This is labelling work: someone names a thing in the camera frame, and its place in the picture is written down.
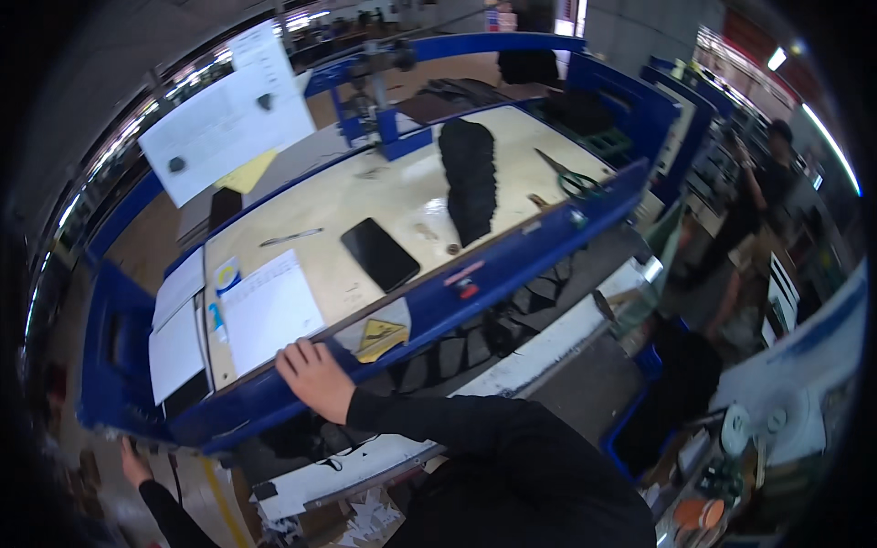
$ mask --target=pen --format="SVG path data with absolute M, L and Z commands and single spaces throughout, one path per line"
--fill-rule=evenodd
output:
M 311 229 L 309 231 L 298 232 L 297 234 L 289 234 L 288 236 L 283 236 L 282 238 L 267 239 L 264 242 L 262 242 L 261 244 L 259 244 L 259 247 L 267 247 L 267 246 L 273 246 L 274 244 L 282 244 L 283 242 L 288 242 L 291 239 L 304 238 L 305 236 L 319 234 L 322 231 L 323 231 L 322 228 L 314 228 L 314 229 Z

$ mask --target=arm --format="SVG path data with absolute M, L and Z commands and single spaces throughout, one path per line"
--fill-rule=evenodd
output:
M 740 169 L 743 170 L 744 181 L 746 186 L 749 187 L 749 191 L 752 193 L 755 207 L 757 207 L 759 211 L 766 211 L 767 200 L 761 192 L 761 185 L 759 185 L 758 180 L 755 178 L 755 173 L 752 171 L 755 168 L 755 164 L 752 162 L 752 157 L 749 155 L 749 151 L 746 150 L 746 145 L 744 145 L 743 141 L 739 138 L 737 139 L 737 149 L 734 151 L 734 155 L 737 157 Z
M 767 211 L 767 200 L 765 200 L 764 194 L 761 192 L 759 182 L 755 179 L 755 173 L 752 172 L 751 162 L 743 166 L 743 173 L 745 175 L 746 184 L 752 192 L 752 199 L 755 201 L 755 207 L 757 207 L 759 211 Z
M 299 339 L 278 352 L 278 372 L 327 420 L 431 439 L 488 459 L 534 505 L 593 506 L 607 520 L 651 515 L 630 483 L 578 432 L 536 402 L 502 397 L 381 397 L 356 388 L 325 345 Z
M 153 478 L 153 471 L 143 457 L 122 438 L 122 470 L 125 478 L 140 492 L 171 548 L 218 548 L 179 502 Z

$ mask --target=person's left hand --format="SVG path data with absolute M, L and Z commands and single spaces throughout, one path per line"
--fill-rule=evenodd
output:
M 144 481 L 154 479 L 153 470 L 149 467 L 146 457 L 134 452 L 131 439 L 127 436 L 122 437 L 122 472 L 135 489 L 139 489 Z

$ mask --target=black shirt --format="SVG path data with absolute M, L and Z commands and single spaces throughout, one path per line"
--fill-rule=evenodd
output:
M 738 182 L 740 196 L 732 207 L 741 217 L 751 219 L 755 231 L 760 227 L 762 220 L 774 221 L 777 207 L 783 203 L 795 184 L 795 175 L 790 168 L 782 166 L 772 157 L 768 157 L 761 165 L 754 168 L 753 173 L 755 181 L 761 187 L 761 195 L 767 202 L 767 211 L 759 211 L 755 204 L 755 198 L 752 197 L 752 191 L 746 181 L 745 170 L 741 170 Z
M 655 546 L 652 512 L 630 482 L 540 403 L 357 388 L 347 424 L 431 439 L 457 455 L 415 493 L 388 548 Z M 167 490 L 148 481 L 140 493 L 172 548 L 214 546 Z

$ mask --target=warning sticker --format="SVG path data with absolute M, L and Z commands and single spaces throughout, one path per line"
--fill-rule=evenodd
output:
M 337 340 L 360 363 L 372 363 L 389 349 L 407 345 L 411 314 L 405 297 L 400 297 L 369 317 L 348 325 L 335 334 Z
M 393 324 L 391 322 L 369 318 L 366 321 L 366 328 L 362 330 L 360 352 L 403 329 L 407 328 L 402 324 Z

